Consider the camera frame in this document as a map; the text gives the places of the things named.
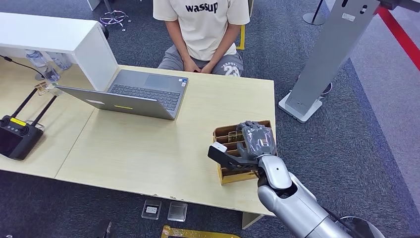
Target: gray shorts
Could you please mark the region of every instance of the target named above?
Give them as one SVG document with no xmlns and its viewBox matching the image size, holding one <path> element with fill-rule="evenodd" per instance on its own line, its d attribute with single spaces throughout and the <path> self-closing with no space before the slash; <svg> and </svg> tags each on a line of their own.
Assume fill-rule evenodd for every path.
<svg viewBox="0 0 420 238">
<path fill-rule="evenodd" d="M 206 66 L 206 64 L 208 64 L 208 61 L 202 61 L 193 57 L 191 58 L 196 63 L 198 68 L 203 68 Z M 165 56 L 157 68 L 184 71 L 184 62 L 182 61 L 181 55 L 179 54 L 175 45 L 171 46 L 165 52 Z M 241 76 L 243 71 L 244 63 L 241 56 L 236 53 L 234 55 L 223 56 L 213 68 L 211 73 L 219 75 Z"/>
</svg>

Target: floor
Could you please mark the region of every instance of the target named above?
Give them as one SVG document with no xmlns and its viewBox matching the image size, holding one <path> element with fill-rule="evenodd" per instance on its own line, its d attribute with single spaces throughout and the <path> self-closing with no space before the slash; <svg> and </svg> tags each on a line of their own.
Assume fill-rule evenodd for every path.
<svg viewBox="0 0 420 238">
<path fill-rule="evenodd" d="M 276 101 L 293 87 L 322 29 L 301 19 L 316 4 L 315 0 L 255 2 L 246 49 L 240 53 L 246 66 L 243 76 L 274 80 Z M 322 14 L 328 15 L 327 5 Z M 171 40 L 164 24 L 153 20 L 151 1 L 116 0 L 114 6 L 132 19 L 126 32 L 117 26 L 108 28 L 118 63 L 156 67 Z M 97 19 L 105 6 L 91 12 L 84 0 L 60 4 L 14 0 L 2 4 L 0 11 Z M 419 15 L 397 9 L 393 14 L 419 44 Z M 338 216 L 368 219 L 386 237 L 420 234 L 416 182 L 420 180 L 416 173 L 420 73 L 414 69 L 375 17 L 334 78 L 334 90 L 306 124 L 276 109 L 278 153 L 288 169 L 320 204 Z M 0 183 L 0 236 L 89 237 L 95 224 L 109 217 L 117 224 L 119 237 L 159 237 L 163 225 L 243 238 L 292 237 L 274 217 L 264 217 L 242 231 L 240 212 L 190 204 L 185 223 L 169 222 L 165 214 L 148 221 L 140 218 L 139 209 L 147 198 L 138 194 L 10 172 L 0 172 Z M 163 211 L 168 205 L 164 200 Z"/>
</svg>

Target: laptop sticker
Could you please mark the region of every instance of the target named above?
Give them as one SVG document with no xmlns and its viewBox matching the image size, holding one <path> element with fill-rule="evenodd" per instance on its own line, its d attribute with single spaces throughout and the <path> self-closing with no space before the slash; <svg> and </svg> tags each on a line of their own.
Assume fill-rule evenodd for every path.
<svg viewBox="0 0 420 238">
<path fill-rule="evenodd" d="M 114 107 L 116 107 L 116 108 L 124 108 L 124 109 L 131 109 L 131 110 L 133 110 L 133 108 L 123 107 L 123 106 L 118 106 L 118 105 L 114 105 Z"/>
</svg>

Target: chair base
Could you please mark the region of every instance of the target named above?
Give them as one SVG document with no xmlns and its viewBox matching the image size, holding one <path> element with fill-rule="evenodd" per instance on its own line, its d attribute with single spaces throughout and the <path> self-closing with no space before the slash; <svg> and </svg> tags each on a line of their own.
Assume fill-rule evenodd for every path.
<svg viewBox="0 0 420 238">
<path fill-rule="evenodd" d="M 104 26 L 119 24 L 122 27 L 122 31 L 125 31 L 125 27 L 122 24 L 122 21 L 125 19 L 127 19 L 127 22 L 131 22 L 130 18 L 123 11 L 107 12 L 99 18 Z"/>
</svg>

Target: person's hand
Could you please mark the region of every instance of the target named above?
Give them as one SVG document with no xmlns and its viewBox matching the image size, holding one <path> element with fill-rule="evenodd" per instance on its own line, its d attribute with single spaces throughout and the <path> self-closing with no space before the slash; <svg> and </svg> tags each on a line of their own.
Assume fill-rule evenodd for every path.
<svg viewBox="0 0 420 238">
<path fill-rule="evenodd" d="M 201 72 L 201 69 L 198 68 L 198 66 L 196 65 L 196 63 L 189 58 L 188 60 L 184 60 L 184 71 L 185 72 Z"/>
<path fill-rule="evenodd" d="M 204 68 L 201 69 L 201 73 L 211 73 L 211 71 L 213 71 L 214 65 L 209 62 L 208 64 L 206 64 L 206 66 L 204 66 Z"/>
</svg>

